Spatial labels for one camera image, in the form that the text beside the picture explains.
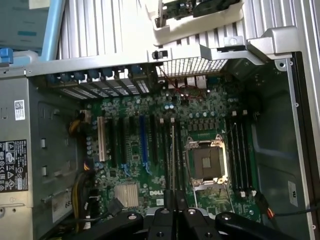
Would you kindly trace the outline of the silver power supply unit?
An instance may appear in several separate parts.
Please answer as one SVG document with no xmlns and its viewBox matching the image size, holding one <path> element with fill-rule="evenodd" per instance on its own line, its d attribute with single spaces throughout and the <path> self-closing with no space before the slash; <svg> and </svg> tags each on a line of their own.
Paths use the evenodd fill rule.
<svg viewBox="0 0 320 240">
<path fill-rule="evenodd" d="M 25 77 L 0 80 L 0 240 L 38 240 L 71 213 L 77 109 Z"/>
</svg>

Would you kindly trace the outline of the short black expansion slot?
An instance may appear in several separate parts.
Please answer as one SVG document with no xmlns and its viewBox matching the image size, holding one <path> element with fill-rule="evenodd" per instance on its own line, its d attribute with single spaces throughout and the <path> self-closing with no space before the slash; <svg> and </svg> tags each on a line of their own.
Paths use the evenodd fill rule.
<svg viewBox="0 0 320 240">
<path fill-rule="evenodd" d="M 129 126 L 129 133 L 130 133 L 130 135 L 135 135 L 136 134 L 136 118 L 135 118 L 135 116 L 130 116 L 129 117 L 129 124 L 128 124 L 128 126 Z"/>
</svg>

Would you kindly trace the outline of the white expansion slot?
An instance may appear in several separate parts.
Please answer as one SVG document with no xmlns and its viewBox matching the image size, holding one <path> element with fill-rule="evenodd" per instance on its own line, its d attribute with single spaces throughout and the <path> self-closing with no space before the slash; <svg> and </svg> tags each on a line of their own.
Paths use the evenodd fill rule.
<svg viewBox="0 0 320 240">
<path fill-rule="evenodd" d="M 106 131 L 105 118 L 103 116 L 97 117 L 97 132 L 98 132 L 98 150 L 99 161 L 106 161 Z"/>
</svg>

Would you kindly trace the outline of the long black expansion slot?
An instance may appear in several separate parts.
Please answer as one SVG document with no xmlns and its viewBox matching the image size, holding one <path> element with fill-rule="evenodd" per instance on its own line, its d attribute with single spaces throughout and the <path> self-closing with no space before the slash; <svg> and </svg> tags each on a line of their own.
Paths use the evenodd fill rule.
<svg viewBox="0 0 320 240">
<path fill-rule="evenodd" d="M 116 149 L 116 132 L 115 132 L 115 122 L 113 118 L 108 119 L 108 130 L 109 130 L 109 148 L 111 157 L 111 167 L 117 167 L 117 149 Z"/>
<path fill-rule="evenodd" d="M 120 117 L 118 119 L 118 128 L 119 128 L 119 145 L 121 153 L 121 163 L 125 165 L 127 163 L 127 153 L 126 153 L 126 125 L 125 118 Z"/>
<path fill-rule="evenodd" d="M 156 125 L 156 118 L 154 114 L 149 115 L 149 121 L 150 121 L 153 163 L 157 165 L 158 164 L 158 142 L 157 142 L 157 125 Z"/>
</svg>

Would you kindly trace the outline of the thin locking lever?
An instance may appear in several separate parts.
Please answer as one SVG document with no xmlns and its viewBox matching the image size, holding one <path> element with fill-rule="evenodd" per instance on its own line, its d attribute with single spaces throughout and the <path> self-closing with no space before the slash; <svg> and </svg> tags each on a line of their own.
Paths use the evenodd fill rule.
<svg viewBox="0 0 320 240">
<path fill-rule="evenodd" d="M 195 189 L 194 186 L 192 187 L 192 190 L 193 190 L 193 197 L 194 197 L 194 205 L 195 205 L 195 208 L 202 213 L 201 208 L 198 207 L 197 194 L 196 194 L 196 189 Z"/>
<path fill-rule="evenodd" d="M 237 126 L 236 122 L 233 122 L 232 124 L 230 124 L 226 129 L 225 136 L 228 136 L 236 126 Z"/>
</svg>

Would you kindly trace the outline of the graphics card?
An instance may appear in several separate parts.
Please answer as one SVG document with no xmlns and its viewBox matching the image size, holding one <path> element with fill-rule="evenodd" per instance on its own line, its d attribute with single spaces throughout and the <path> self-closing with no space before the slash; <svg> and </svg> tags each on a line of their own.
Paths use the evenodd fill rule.
<svg viewBox="0 0 320 240">
<path fill-rule="evenodd" d="M 155 26 L 164 27 L 167 19 L 194 18 L 227 10 L 241 0 L 156 0 Z"/>
</svg>

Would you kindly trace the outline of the white parts rack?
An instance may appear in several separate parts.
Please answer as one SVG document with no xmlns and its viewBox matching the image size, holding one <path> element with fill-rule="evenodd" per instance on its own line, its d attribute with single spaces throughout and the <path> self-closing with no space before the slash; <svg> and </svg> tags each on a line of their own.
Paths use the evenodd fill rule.
<svg viewBox="0 0 320 240">
<path fill-rule="evenodd" d="M 201 17 L 184 17 L 180 20 L 170 18 L 163 27 L 156 27 L 155 19 L 158 13 L 157 0 L 143 0 L 143 7 L 153 32 L 153 44 L 163 46 L 165 44 L 198 35 L 224 25 L 232 24 L 241 20 L 244 0 L 230 6 L 228 9 Z"/>
</svg>

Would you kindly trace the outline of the blue plastic block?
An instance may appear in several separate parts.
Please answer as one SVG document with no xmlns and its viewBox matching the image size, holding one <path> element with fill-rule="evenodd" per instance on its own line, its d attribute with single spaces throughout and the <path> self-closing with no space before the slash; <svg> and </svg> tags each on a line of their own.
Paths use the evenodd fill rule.
<svg viewBox="0 0 320 240">
<path fill-rule="evenodd" d="M 11 48 L 0 48 L 0 63 L 12 64 L 14 62 L 14 51 Z"/>
</svg>

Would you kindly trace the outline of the white table edge frame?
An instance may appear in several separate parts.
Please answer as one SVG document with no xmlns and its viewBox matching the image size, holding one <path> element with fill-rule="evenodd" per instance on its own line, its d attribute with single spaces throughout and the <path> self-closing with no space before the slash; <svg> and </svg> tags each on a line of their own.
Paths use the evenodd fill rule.
<svg viewBox="0 0 320 240">
<path fill-rule="evenodd" d="M 44 33 L 41 62 L 55 60 L 58 52 L 59 37 L 66 0 L 51 0 Z"/>
</svg>

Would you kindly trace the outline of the grey storage box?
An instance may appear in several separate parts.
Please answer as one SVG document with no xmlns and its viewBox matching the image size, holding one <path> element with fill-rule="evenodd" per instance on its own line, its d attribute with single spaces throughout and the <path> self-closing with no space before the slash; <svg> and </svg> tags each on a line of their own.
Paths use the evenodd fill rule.
<svg viewBox="0 0 320 240">
<path fill-rule="evenodd" d="M 49 9 L 30 9 L 29 0 L 0 0 L 0 49 L 41 52 Z"/>
</svg>

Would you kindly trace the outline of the green motherboard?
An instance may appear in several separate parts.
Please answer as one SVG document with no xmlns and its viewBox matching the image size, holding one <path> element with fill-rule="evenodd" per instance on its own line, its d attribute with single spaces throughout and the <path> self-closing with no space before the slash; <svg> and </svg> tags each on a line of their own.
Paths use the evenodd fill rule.
<svg viewBox="0 0 320 240">
<path fill-rule="evenodd" d="M 258 209 L 254 195 L 249 195 L 243 189 L 233 192 L 230 172 L 228 142 L 225 119 L 238 118 L 248 114 L 243 101 L 243 87 L 237 82 L 213 78 L 205 88 L 198 85 L 164 86 L 159 92 L 147 96 L 114 97 L 90 102 L 82 113 L 90 122 L 90 132 L 86 139 L 88 160 L 84 164 L 86 170 L 95 172 L 94 188 L 97 192 L 98 211 L 105 212 L 108 203 L 115 197 L 114 188 L 117 185 L 137 183 L 139 206 L 125 208 L 140 214 L 146 214 L 152 207 L 164 205 L 162 188 L 163 170 L 160 157 L 160 118 L 168 122 L 169 142 L 169 174 L 170 188 L 176 189 L 175 174 L 175 121 L 178 127 L 178 153 L 180 190 L 184 192 L 187 203 L 195 207 L 193 187 L 186 165 L 185 145 L 187 137 L 195 140 L 212 140 L 221 135 L 226 147 L 228 166 L 228 183 L 223 188 L 208 188 L 196 191 L 198 207 L 215 216 L 221 212 L 234 212 L 250 220 L 260 222 L 261 212 Z M 158 164 L 153 163 L 150 115 L 155 116 Z M 136 134 L 130 135 L 129 117 L 135 116 Z M 142 146 L 140 137 L 139 116 L 145 118 L 147 163 L 143 166 Z M 97 117 L 104 117 L 105 122 L 105 161 L 99 160 Z M 124 118 L 126 136 L 126 164 L 121 163 L 121 148 L 119 138 L 119 118 Z M 112 168 L 108 119 L 114 119 L 116 134 L 116 163 Z"/>
</svg>

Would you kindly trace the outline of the CPU socket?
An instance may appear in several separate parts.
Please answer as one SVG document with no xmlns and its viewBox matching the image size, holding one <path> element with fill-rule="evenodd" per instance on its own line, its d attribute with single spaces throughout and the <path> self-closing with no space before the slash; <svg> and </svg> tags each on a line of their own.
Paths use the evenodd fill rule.
<svg viewBox="0 0 320 240">
<path fill-rule="evenodd" d="M 221 189 L 228 183 L 226 144 L 220 134 L 206 140 L 187 137 L 185 160 L 190 184 L 195 191 Z"/>
</svg>

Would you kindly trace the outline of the silver finned chipset heatsink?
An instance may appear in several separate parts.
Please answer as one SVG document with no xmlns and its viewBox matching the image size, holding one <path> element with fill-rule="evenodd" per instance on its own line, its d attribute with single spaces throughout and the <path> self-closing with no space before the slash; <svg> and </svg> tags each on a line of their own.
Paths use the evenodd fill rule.
<svg viewBox="0 0 320 240">
<path fill-rule="evenodd" d="M 114 187 L 114 196 L 125 208 L 139 206 L 139 188 L 137 183 L 120 184 Z"/>
</svg>

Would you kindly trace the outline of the grey metal PC case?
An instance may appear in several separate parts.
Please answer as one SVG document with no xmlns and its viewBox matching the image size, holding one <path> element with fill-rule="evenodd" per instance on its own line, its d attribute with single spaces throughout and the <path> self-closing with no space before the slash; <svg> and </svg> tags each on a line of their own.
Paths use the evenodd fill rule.
<svg viewBox="0 0 320 240">
<path fill-rule="evenodd" d="M 165 86 L 199 86 L 218 78 L 243 87 L 242 97 L 251 117 L 257 170 L 254 201 L 261 215 L 257 222 L 297 240 L 320 240 L 320 146 L 314 142 L 309 107 L 306 66 L 300 33 L 295 26 L 270 28 L 245 45 L 210 48 L 201 44 L 133 49 L 99 56 L 76 57 L 46 62 L 31 61 L 22 66 L 0 67 L 0 80 L 26 78 L 39 90 L 67 98 L 77 104 L 67 130 L 77 140 L 80 167 L 71 188 L 71 212 L 38 240 L 85 239 L 85 231 L 120 213 L 153 215 L 125 209 L 116 216 L 96 222 L 65 224 L 64 220 L 93 219 L 98 211 L 95 172 L 85 169 L 87 137 L 91 124 L 83 114 L 86 105 L 103 99 L 149 96 Z M 132 76 L 131 65 L 141 74 Z M 104 79 L 103 68 L 112 68 L 113 77 Z M 88 70 L 99 71 L 90 82 Z M 85 80 L 74 79 L 83 71 Z M 60 73 L 70 73 L 61 82 Z M 56 74 L 56 84 L 46 75 Z"/>
</svg>

